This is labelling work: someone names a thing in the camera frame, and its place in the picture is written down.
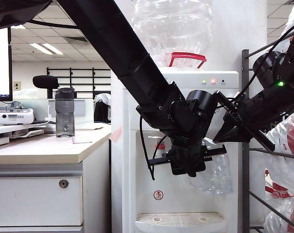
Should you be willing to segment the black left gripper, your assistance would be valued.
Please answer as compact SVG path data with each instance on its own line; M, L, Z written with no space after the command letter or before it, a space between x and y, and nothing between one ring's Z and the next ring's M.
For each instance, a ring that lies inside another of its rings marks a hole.
M225 153L227 151L224 145L215 149L208 149L206 145L188 148L173 145L164 157L149 159L148 165L153 167L169 163L173 175L188 174L190 177L195 177L197 172L205 171L205 162L212 161L212 156Z

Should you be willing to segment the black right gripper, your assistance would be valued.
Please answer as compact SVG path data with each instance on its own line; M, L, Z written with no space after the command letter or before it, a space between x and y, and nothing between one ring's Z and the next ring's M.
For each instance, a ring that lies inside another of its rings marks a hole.
M255 138L266 150L274 151L275 145L260 130L267 123L262 99L240 96L235 103L230 102L220 91L214 92L217 101L224 106L224 123L213 142L250 142Z

